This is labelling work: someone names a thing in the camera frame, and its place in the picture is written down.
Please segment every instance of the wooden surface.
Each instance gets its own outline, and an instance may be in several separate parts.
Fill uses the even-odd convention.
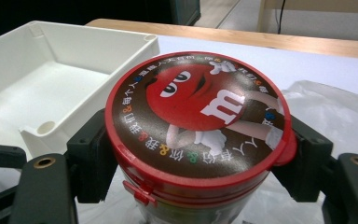
[[[193,26],[107,19],[98,19],[91,21],[86,25],[92,27],[149,33],[154,35],[173,35],[265,48],[289,49],[301,52],[358,58],[358,41],[352,40],[274,35]]]

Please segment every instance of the white tray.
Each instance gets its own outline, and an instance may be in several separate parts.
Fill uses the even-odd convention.
[[[116,81],[159,53],[156,35],[32,21],[0,36],[0,145],[66,151]]]

